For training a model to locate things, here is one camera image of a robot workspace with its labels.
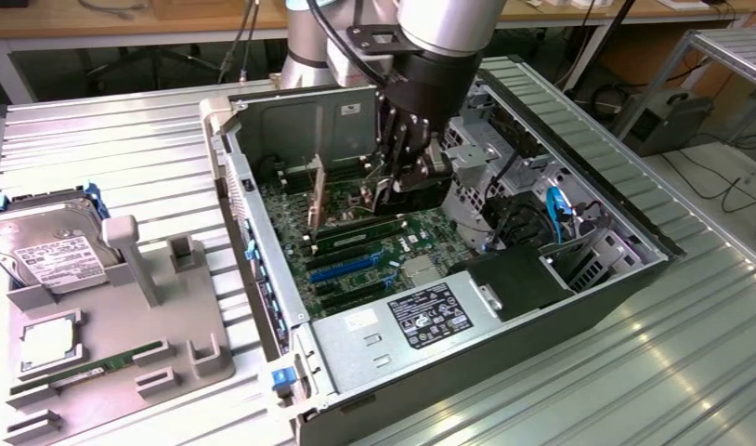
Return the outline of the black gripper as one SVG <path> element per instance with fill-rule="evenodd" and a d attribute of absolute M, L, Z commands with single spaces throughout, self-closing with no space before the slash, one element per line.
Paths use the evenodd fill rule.
<path fill-rule="evenodd" d="M 430 51 L 394 56 L 383 88 L 383 136 L 407 125 L 428 121 L 430 133 L 440 133 L 462 108 L 476 75 L 482 54 L 443 56 Z"/>

